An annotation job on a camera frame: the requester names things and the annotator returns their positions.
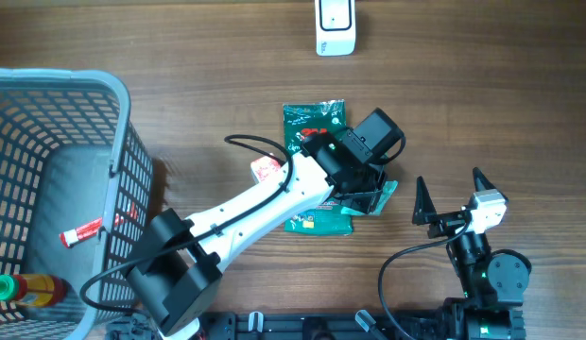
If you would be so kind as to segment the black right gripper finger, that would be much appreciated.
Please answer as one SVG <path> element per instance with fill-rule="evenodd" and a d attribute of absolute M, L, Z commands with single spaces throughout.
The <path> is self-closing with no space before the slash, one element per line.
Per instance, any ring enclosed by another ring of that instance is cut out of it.
<path fill-rule="evenodd" d="M 488 180 L 488 178 L 478 167 L 473 169 L 473 179 L 474 187 L 477 192 L 495 189 L 495 186 Z"/>
<path fill-rule="evenodd" d="M 416 184 L 412 223 L 415 225 L 431 224 L 437 219 L 437 211 L 422 176 L 417 177 Z"/>

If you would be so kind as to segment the green 3M gloves packet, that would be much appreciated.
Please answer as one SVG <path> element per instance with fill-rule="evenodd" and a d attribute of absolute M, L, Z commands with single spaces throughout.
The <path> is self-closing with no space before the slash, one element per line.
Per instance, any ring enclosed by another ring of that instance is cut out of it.
<path fill-rule="evenodd" d="M 347 126 L 345 101 L 284 104 L 284 144 L 290 154 L 301 150 L 302 140 L 313 132 L 336 132 Z M 301 212 L 284 224 L 284 230 L 315 236 L 349 235 L 352 218 L 332 199 L 314 210 Z"/>

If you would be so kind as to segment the red white small box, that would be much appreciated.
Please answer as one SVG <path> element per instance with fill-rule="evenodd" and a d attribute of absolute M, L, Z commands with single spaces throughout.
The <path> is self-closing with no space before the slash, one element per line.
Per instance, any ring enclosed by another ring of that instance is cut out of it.
<path fill-rule="evenodd" d="M 270 175 L 277 173 L 281 165 L 271 157 L 263 156 L 250 163 L 251 176 L 256 183 L 264 181 Z"/>

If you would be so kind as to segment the red stick sachet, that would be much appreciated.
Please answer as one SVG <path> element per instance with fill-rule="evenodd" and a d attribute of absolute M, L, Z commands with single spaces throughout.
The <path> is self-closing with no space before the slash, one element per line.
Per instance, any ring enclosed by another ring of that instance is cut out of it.
<path fill-rule="evenodd" d="M 125 217 L 136 219 L 139 216 L 138 210 L 135 205 L 132 205 L 125 215 L 117 213 L 115 215 L 113 225 L 119 227 L 125 224 Z M 86 241 L 97 235 L 99 229 L 102 227 L 103 218 L 98 217 L 88 223 L 85 223 L 75 229 L 69 229 L 60 234 L 60 241 L 66 248 L 72 248 L 73 246 Z"/>

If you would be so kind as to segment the red sauce bottle green cap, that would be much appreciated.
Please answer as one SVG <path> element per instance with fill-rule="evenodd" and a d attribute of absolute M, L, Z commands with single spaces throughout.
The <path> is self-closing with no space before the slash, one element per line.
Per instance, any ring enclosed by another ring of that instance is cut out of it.
<path fill-rule="evenodd" d="M 45 274 L 0 275 L 0 301 L 43 308 L 62 301 L 67 288 L 62 279 Z"/>

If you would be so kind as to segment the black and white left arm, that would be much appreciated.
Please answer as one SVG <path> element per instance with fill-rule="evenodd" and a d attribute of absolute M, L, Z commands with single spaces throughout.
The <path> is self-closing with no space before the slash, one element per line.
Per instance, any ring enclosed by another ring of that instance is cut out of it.
<path fill-rule="evenodd" d="M 134 244 L 122 274 L 163 339 L 188 339 L 215 299 L 223 275 L 246 248 L 329 199 L 374 211 L 387 181 L 388 151 L 405 135 L 376 108 L 358 126 L 302 137 L 274 174 L 240 195 L 187 218 L 156 215 Z"/>

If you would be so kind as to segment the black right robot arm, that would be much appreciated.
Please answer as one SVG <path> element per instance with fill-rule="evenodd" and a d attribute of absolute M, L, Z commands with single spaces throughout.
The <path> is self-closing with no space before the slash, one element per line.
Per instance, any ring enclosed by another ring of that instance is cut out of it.
<path fill-rule="evenodd" d="M 463 298 L 449 297 L 434 312 L 436 339 L 524 339 L 520 308 L 532 264 L 511 249 L 492 250 L 486 231 L 500 225 L 508 198 L 473 169 L 474 193 L 456 212 L 438 213 L 423 178 L 417 178 L 412 223 L 430 239 L 446 241 Z"/>

